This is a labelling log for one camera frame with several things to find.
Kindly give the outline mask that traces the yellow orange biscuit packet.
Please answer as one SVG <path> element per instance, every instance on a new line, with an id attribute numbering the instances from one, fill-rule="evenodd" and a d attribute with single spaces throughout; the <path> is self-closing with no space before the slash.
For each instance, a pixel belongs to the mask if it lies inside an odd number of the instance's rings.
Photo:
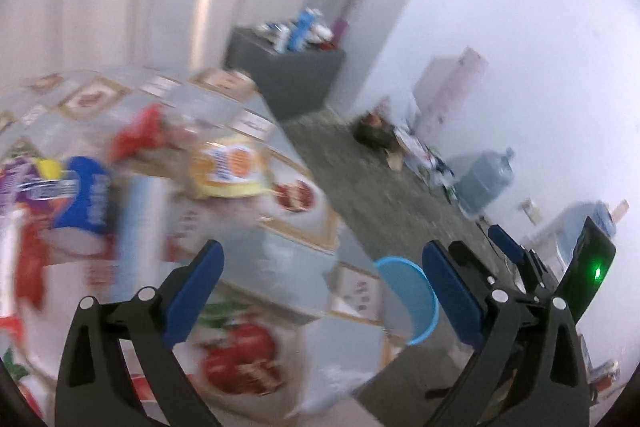
<path id="1" fill-rule="evenodd" d="M 242 134 L 198 144 L 189 153 L 189 181 L 196 198 L 247 198 L 268 191 L 262 146 Z"/>

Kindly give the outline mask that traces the purple snack bag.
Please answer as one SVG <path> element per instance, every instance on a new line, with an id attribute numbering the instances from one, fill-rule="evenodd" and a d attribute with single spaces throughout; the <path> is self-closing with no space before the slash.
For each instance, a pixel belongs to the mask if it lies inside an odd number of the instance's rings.
<path id="1" fill-rule="evenodd" d="M 6 161 L 1 167 L 1 214 L 18 205 L 33 213 L 51 212 L 62 174 L 62 164 L 53 159 L 17 156 Z"/>

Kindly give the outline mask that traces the blue plastic trash basket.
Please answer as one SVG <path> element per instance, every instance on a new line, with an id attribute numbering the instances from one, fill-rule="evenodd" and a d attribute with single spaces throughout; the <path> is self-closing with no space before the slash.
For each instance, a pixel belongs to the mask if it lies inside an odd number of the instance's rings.
<path id="1" fill-rule="evenodd" d="M 403 257 L 375 261 L 383 281 L 383 324 L 407 345 L 423 343 L 439 320 L 439 303 L 423 270 Z"/>

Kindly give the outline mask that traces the blue water jug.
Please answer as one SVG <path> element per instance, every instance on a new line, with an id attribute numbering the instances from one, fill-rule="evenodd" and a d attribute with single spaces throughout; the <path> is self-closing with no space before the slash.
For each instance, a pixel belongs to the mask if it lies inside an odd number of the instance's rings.
<path id="1" fill-rule="evenodd" d="M 485 152 L 473 162 L 470 169 L 454 184 L 458 204 L 469 216 L 478 216 L 513 182 L 511 161 L 514 150 L 503 153 Z"/>

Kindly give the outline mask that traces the pink cardboard box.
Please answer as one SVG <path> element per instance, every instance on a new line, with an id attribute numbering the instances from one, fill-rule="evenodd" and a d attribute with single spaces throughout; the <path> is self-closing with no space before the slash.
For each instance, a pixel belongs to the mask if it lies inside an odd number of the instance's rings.
<path id="1" fill-rule="evenodd" d="M 425 144 L 434 142 L 487 69 L 486 58 L 469 46 L 459 56 L 434 57 L 412 89 L 418 109 L 416 137 Z"/>

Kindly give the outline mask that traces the blue snack packet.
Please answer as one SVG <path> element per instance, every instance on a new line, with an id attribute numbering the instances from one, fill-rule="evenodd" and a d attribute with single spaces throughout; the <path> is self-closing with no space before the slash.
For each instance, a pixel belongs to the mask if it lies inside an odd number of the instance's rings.
<path id="1" fill-rule="evenodd" d="M 52 229 L 105 235 L 111 184 L 110 173 L 99 161 L 87 156 L 71 157 L 64 164 L 58 192 L 62 205 L 54 212 Z"/>

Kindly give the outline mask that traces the patterned fruit bed quilt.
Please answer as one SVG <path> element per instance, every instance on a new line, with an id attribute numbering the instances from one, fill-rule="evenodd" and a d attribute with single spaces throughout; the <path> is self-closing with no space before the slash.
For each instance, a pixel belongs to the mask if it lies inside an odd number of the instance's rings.
<path id="1" fill-rule="evenodd" d="M 111 164 L 117 131 L 166 106 L 169 146 Z M 262 146 L 268 191 L 196 198 L 189 153 L 242 134 Z M 99 161 L 112 178 L 106 234 L 53 230 L 52 211 L 1 215 L 1 376 L 24 424 L 57 426 L 55 390 L 82 298 L 160 287 L 213 239 L 224 271 L 172 352 L 220 425 L 372 426 L 356 394 L 388 359 L 383 282 L 246 78 L 171 78 L 134 66 L 30 78 L 1 91 L 1 167 L 17 156 Z M 166 426 L 134 346 L 120 343 L 145 413 Z"/>

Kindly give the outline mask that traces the grey storage cabinet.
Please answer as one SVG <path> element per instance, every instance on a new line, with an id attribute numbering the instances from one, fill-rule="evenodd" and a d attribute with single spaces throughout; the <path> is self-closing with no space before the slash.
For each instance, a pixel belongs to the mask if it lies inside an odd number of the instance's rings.
<path id="1" fill-rule="evenodd" d="M 324 106 L 345 58 L 344 50 L 279 54 L 250 28 L 235 27 L 224 64 L 253 79 L 277 120 L 290 120 Z"/>

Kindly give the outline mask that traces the red crumpled wrapper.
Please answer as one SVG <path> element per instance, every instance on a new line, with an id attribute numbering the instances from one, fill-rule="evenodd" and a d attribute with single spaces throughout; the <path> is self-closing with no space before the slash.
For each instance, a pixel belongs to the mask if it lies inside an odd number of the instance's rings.
<path id="1" fill-rule="evenodd" d="M 166 128 L 166 106 L 160 103 L 143 107 L 129 124 L 111 139 L 107 160 L 111 164 L 134 157 L 142 150 L 158 150 L 169 146 Z"/>

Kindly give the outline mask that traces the blue bottle on cabinet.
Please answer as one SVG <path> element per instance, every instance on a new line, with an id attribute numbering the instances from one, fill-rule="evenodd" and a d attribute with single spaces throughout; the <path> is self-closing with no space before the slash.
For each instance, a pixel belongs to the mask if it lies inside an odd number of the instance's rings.
<path id="1" fill-rule="evenodd" d="M 307 34 L 311 26 L 314 24 L 314 11 L 312 9 L 304 9 L 300 12 L 295 27 L 291 31 L 290 40 L 288 40 L 288 50 L 291 52 L 303 51 L 306 46 Z"/>

